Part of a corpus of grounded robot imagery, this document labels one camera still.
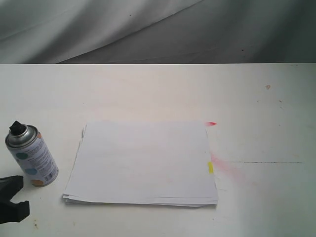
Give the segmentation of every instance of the black object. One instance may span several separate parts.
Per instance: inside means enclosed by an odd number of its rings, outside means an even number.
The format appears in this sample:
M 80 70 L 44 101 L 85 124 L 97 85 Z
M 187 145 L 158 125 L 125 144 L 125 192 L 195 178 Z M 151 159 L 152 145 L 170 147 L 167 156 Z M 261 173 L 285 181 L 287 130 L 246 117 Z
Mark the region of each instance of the black object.
M 0 179 L 0 224 L 20 222 L 30 215 L 30 203 L 10 202 L 11 198 L 23 188 L 23 176 L 11 176 Z
M 18 121 L 15 121 L 10 127 L 10 130 L 12 135 L 18 136 L 26 130 L 26 127 L 20 124 Z

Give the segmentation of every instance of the dark line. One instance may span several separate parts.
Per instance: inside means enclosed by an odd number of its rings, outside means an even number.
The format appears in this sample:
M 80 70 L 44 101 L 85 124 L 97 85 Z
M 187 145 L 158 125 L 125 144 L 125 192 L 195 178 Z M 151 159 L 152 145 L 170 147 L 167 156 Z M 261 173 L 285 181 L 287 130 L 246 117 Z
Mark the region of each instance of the dark line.
M 231 161 L 231 163 L 303 164 L 303 162 Z

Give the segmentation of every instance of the can label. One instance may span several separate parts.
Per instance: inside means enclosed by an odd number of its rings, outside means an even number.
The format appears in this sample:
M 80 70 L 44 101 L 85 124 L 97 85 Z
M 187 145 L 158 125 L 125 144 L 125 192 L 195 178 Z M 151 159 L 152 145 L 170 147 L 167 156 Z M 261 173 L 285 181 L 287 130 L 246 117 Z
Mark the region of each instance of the can label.
M 45 186 L 57 177 L 58 167 L 41 133 L 28 147 L 8 149 L 34 186 Z

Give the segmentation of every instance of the blue dot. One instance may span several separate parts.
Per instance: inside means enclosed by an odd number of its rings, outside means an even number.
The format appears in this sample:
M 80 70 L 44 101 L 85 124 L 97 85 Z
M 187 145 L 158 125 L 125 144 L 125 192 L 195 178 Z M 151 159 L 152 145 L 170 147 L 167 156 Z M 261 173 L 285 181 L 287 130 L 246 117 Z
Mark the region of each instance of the blue dot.
M 27 174 L 35 175 L 38 171 L 36 169 L 25 169 L 25 172 Z

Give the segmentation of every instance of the black clamp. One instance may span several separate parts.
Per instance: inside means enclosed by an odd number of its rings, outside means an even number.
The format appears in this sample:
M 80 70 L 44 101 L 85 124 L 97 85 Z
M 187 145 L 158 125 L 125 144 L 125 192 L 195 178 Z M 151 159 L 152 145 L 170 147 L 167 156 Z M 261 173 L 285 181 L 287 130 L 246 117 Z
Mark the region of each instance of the black clamp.
M 10 200 L 23 188 L 23 176 L 0 179 L 0 224 L 20 222 L 30 215 L 30 203 L 12 203 Z

